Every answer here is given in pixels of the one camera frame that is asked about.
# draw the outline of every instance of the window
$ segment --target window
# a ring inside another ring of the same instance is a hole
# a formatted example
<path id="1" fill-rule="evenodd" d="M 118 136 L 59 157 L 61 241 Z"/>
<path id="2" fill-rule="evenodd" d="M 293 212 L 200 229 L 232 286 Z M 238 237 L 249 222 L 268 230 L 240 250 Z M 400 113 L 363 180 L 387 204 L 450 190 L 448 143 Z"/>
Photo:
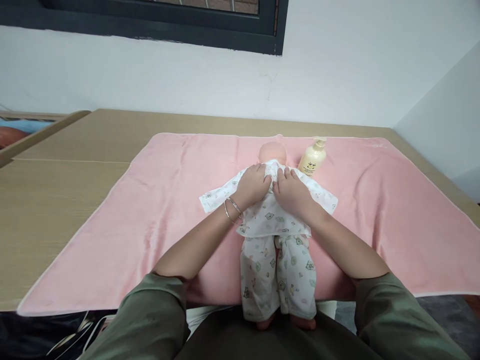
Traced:
<path id="1" fill-rule="evenodd" d="M 282 55 L 288 0 L 0 0 L 0 25 Z"/>

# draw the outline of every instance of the doll head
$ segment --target doll head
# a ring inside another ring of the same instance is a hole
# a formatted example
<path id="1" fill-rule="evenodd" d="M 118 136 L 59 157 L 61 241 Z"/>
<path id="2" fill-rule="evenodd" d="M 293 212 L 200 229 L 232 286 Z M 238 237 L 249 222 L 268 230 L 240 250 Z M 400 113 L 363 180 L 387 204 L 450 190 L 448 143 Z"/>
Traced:
<path id="1" fill-rule="evenodd" d="M 270 160 L 277 160 L 281 165 L 287 165 L 287 150 L 278 142 L 267 142 L 260 148 L 258 154 L 260 163 L 266 163 Z"/>

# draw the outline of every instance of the shirt sleeve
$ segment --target shirt sleeve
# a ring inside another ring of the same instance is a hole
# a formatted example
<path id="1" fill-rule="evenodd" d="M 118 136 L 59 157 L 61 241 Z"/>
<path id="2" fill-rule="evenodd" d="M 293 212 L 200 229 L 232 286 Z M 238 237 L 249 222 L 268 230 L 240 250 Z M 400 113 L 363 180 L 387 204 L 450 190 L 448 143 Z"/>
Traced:
<path id="1" fill-rule="evenodd" d="M 227 181 L 222 187 L 208 191 L 200 196 L 200 203 L 206 213 L 210 213 L 222 205 L 227 198 L 237 190 L 240 178 L 246 169 L 240 171 L 234 178 Z"/>
<path id="2" fill-rule="evenodd" d="M 469 359 L 392 273 L 360 280 L 355 324 L 385 360 Z"/>
<path id="3" fill-rule="evenodd" d="M 189 334 L 183 283 L 149 273 L 81 359 L 173 359 Z"/>
<path id="4" fill-rule="evenodd" d="M 339 203 L 339 200 L 332 193 L 321 187 L 318 182 L 305 175 L 300 170 L 295 169 L 295 173 L 301 182 L 306 185 L 308 191 L 310 191 L 312 199 L 315 200 L 316 203 L 320 204 L 320 206 L 324 208 L 327 213 L 332 215 L 337 207 L 337 204 Z"/>

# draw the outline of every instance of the gray carpet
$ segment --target gray carpet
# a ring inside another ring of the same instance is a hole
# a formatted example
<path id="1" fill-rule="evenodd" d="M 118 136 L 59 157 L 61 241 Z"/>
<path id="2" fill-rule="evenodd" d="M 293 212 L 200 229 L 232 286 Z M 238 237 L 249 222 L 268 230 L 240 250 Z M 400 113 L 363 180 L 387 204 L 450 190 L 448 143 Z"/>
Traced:
<path id="1" fill-rule="evenodd" d="M 462 296 L 427 296 L 417 300 L 472 360 L 480 360 L 480 319 Z M 354 314 L 354 302 L 338 301 L 335 320 L 356 333 Z"/>

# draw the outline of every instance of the doll pajamas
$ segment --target doll pajamas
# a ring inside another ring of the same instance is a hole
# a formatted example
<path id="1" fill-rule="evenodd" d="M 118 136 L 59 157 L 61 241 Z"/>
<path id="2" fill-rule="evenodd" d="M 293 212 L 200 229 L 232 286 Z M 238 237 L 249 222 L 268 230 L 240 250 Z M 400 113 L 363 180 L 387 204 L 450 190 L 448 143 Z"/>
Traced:
<path id="1" fill-rule="evenodd" d="M 276 160 L 265 163 L 265 176 L 277 181 L 277 171 L 285 166 Z M 233 194 L 246 169 L 224 186 L 200 197 L 206 213 Z M 315 180 L 294 169 L 312 198 L 329 214 L 338 200 Z M 262 322 L 280 307 L 282 314 L 312 319 L 317 313 L 315 286 L 317 273 L 309 252 L 310 228 L 288 212 L 275 199 L 272 185 L 262 201 L 243 212 L 237 232 L 245 237 L 240 254 L 240 284 L 243 315 L 246 320 Z"/>

